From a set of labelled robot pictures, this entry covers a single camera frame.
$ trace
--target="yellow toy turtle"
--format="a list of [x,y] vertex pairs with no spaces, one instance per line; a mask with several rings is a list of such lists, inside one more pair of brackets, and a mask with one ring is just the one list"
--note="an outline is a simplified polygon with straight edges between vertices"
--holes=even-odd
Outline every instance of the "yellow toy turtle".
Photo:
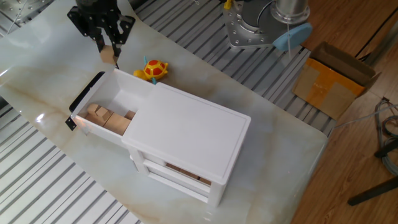
[[144,70],[136,70],[134,76],[143,80],[152,80],[156,84],[156,80],[162,78],[167,74],[168,63],[163,63],[160,60],[151,60],[147,62],[144,57],[145,67]]

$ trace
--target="cardboard box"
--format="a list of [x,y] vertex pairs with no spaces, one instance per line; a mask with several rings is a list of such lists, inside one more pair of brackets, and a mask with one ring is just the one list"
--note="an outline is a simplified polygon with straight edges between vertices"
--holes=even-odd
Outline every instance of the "cardboard box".
[[375,78],[376,72],[350,54],[322,42],[310,54],[310,58],[332,68],[361,86],[368,86]]
[[293,93],[333,119],[372,87],[376,72],[334,46],[322,42],[310,54]]

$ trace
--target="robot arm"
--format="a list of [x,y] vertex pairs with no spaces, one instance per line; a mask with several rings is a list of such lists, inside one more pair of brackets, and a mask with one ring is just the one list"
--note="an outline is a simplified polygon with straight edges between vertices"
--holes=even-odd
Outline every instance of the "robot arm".
[[117,0],[76,0],[68,13],[69,19],[82,35],[90,36],[97,43],[98,51],[105,46],[101,28],[108,35],[114,56],[121,53],[120,47],[125,44],[131,28],[136,21],[131,16],[123,16],[118,8]]

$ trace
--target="wooden block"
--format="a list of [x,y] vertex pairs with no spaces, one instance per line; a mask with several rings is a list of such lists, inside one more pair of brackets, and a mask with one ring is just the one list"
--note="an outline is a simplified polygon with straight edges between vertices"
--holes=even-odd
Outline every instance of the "wooden block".
[[206,180],[206,179],[204,179],[204,178],[202,178],[202,177],[200,177],[199,180],[200,180],[201,182],[205,183],[205,184],[211,185],[211,181],[210,181],[210,180]]
[[187,176],[189,176],[189,177],[192,177],[192,178],[194,178],[194,179],[196,179],[196,180],[199,178],[199,176],[197,176],[197,175],[195,175],[195,174],[192,174],[191,172],[188,172],[188,171],[183,170],[183,169],[180,169],[180,172],[183,173],[183,174],[185,174],[185,175],[187,175]]
[[124,116],[125,118],[132,120],[132,118],[134,117],[134,115],[136,115],[136,112],[133,111],[129,111],[126,113],[126,115]]
[[108,121],[105,123],[104,128],[113,131],[116,134],[123,135],[129,124],[129,119],[113,113]]
[[98,124],[100,126],[104,126],[106,121],[102,118],[100,118],[97,115],[92,115],[92,114],[87,114],[86,120],[91,121],[92,123]]
[[96,115],[96,111],[100,108],[100,105],[97,105],[95,103],[92,103],[88,106],[87,112],[91,115]]
[[95,113],[97,114],[97,116],[104,119],[104,121],[107,121],[111,116],[111,113],[102,106]]
[[171,169],[173,169],[173,170],[176,170],[176,171],[180,171],[180,168],[179,167],[176,167],[175,165],[172,165],[172,164],[166,164],[166,166],[167,167],[169,167],[169,168],[171,168]]
[[118,58],[114,56],[112,46],[105,45],[104,48],[102,48],[101,53],[99,54],[101,56],[102,62],[110,63],[111,65],[116,65]]

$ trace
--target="marble tabletop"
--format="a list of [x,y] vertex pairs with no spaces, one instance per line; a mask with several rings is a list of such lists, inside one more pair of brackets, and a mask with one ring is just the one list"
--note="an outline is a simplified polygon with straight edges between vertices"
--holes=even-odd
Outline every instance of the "marble tabletop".
[[[66,17],[74,0],[57,0],[0,40],[0,95],[145,224],[290,223],[327,137],[136,21],[119,58],[142,69],[143,56],[169,63],[162,82],[249,115],[243,148],[214,208],[138,174],[127,150],[70,131],[68,107],[100,71],[96,44]],[[133,14],[119,1],[123,14]]]

